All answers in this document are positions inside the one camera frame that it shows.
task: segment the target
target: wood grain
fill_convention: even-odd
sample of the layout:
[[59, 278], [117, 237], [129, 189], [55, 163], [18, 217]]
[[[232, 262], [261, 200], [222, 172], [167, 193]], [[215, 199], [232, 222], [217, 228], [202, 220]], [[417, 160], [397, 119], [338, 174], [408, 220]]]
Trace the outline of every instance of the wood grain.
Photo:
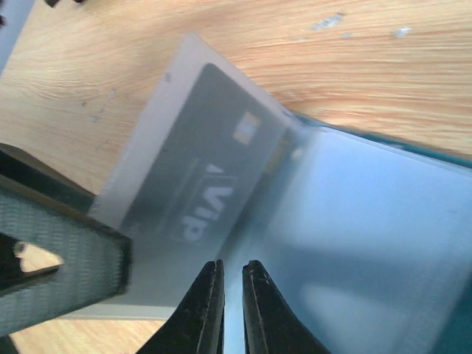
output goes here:
[[[0, 82], [0, 142], [99, 192], [195, 31], [295, 111], [471, 158], [471, 18], [469, 0], [37, 1]], [[15, 339], [26, 353], [132, 353], [157, 325], [104, 323], [56, 320]]]

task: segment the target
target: wooden surface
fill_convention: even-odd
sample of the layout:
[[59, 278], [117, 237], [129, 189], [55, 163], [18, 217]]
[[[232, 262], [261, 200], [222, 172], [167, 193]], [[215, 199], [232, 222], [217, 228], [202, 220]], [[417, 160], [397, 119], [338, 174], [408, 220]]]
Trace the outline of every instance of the wooden surface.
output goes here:
[[[295, 111], [472, 158], [471, 18], [470, 0], [37, 1], [0, 82], [0, 142], [99, 192], [196, 31]], [[133, 353], [156, 325], [53, 321], [15, 339], [25, 353]]]

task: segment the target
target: wooden table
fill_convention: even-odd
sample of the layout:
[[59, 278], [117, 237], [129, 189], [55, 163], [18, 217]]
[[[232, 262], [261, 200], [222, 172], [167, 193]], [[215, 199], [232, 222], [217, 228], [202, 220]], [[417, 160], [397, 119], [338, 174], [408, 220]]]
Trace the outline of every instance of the wooden table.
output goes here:
[[[295, 111], [472, 158], [471, 18], [470, 0], [38, 0], [0, 82], [0, 141], [99, 192], [180, 38], [196, 31]], [[99, 331], [89, 326], [55, 321], [16, 338], [88, 338]], [[136, 349], [123, 345], [56, 350]]]

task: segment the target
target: white logo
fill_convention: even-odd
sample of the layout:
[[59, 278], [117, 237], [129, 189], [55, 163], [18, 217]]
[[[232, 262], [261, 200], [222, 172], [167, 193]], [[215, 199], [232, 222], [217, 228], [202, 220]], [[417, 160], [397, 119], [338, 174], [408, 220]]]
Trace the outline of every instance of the white logo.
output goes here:
[[191, 200], [188, 210], [181, 222], [184, 225], [184, 239], [188, 241], [200, 240], [205, 230], [221, 216], [226, 206], [226, 199], [233, 194], [232, 177], [221, 176], [223, 170], [213, 164], [206, 167], [206, 175], [199, 184], [196, 196]]

